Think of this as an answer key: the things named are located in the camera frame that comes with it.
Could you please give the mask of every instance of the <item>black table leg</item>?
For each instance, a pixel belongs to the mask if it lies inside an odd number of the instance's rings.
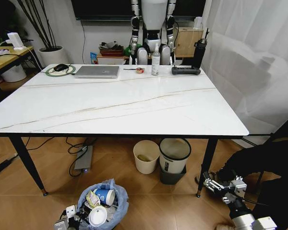
[[[14,148],[17,151],[17,153],[18,153],[20,159],[22,160],[24,166],[26,167],[28,172],[33,177],[33,180],[35,181],[35,183],[37,184],[39,189],[42,191],[43,195],[47,196],[48,192],[44,189],[43,182],[38,175],[37,169],[36,169],[32,159],[31,159],[31,156],[30,156],[27,148],[25,147],[25,145],[23,143],[23,140],[21,139],[20,136],[10,137],[10,140],[11,140],[12,144],[14,145]]]
[[[204,185],[203,173],[209,171],[209,168],[210,168],[210,165],[212,162],[212,158],[213,158],[213,155],[214,155],[215,150],[216,150],[216,144],[217,144],[217,138],[210,138],[208,140],[206,152],[205,152],[203,163],[202,163],[200,181],[198,183],[198,189],[197,189],[197,193],[196,193],[196,196],[198,198],[201,196],[201,190],[202,190],[203,185]]]

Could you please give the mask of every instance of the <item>marble table top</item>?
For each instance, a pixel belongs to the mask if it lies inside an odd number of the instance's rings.
[[[82,65],[74,65],[78,70]],[[143,74],[134,70],[144,67]],[[204,71],[120,66],[117,79],[39,73],[0,103],[1,134],[246,136],[246,127]]]

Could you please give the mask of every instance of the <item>tape roll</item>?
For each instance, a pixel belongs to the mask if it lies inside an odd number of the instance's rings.
[[[136,73],[144,73],[144,68],[136,68]]]

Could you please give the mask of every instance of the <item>trash bag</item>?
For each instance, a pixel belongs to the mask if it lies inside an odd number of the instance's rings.
[[[103,225],[99,227],[93,227],[90,224],[87,224],[85,221],[82,221],[79,226],[79,230],[111,230],[113,229],[116,225],[120,223],[120,221],[124,218],[128,211],[128,206],[129,203],[127,202],[128,200],[128,195],[126,190],[115,184],[114,179],[106,180],[103,181],[102,183],[92,185],[85,189],[78,201],[78,206],[77,206],[77,212],[80,211],[80,207],[82,204],[86,201],[86,194],[91,190],[93,191],[94,189],[99,188],[99,189],[114,189],[115,191],[115,201],[118,203],[118,208],[116,212],[113,215],[113,219],[110,222],[105,222]]]

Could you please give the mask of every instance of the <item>computer mouse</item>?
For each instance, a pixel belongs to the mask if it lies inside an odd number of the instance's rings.
[[[59,72],[65,69],[68,69],[68,66],[65,64],[58,64],[55,68],[53,68],[54,71]]]

